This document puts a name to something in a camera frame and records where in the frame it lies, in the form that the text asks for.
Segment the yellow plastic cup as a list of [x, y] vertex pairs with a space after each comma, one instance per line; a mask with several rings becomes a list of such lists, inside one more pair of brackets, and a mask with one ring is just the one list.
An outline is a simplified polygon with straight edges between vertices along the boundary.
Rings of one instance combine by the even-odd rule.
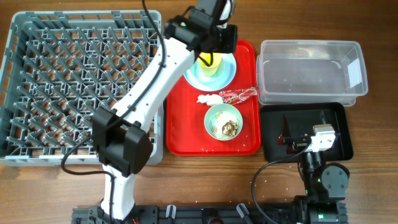
[[204, 53], [204, 52], [202, 52], [198, 56], [200, 70], [205, 76], [214, 75], [216, 73], [221, 61], [222, 61], [222, 56], [219, 53]]

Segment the light blue bowl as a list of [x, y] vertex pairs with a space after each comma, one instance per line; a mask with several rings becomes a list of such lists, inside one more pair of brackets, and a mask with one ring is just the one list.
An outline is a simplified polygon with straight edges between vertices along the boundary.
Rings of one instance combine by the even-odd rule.
[[204, 76], [211, 77], [224, 71], [223, 59], [221, 57], [214, 57], [212, 63], [211, 58], [204, 60], [198, 59], [199, 69]]

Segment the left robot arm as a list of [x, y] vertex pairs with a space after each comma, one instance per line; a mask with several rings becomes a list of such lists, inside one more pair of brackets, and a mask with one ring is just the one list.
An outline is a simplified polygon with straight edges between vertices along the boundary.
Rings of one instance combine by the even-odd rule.
[[152, 154], [151, 122], [176, 82], [202, 53], [233, 53], [237, 27], [228, 24], [234, 1], [198, 1], [170, 19], [160, 47], [138, 82], [110, 110], [92, 117], [93, 147], [106, 174], [106, 193], [98, 207], [105, 223], [122, 223], [132, 212], [135, 175]]

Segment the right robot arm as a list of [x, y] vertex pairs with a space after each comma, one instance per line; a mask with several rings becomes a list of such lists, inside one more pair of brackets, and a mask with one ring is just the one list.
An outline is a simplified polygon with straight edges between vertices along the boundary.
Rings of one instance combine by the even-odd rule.
[[278, 144], [287, 146], [288, 154], [298, 157], [298, 170], [306, 194], [294, 197], [289, 208], [291, 223], [348, 223], [346, 189], [349, 170], [339, 163], [327, 164], [323, 152], [334, 145], [338, 135], [331, 124], [313, 126], [312, 134], [290, 135], [286, 116]]

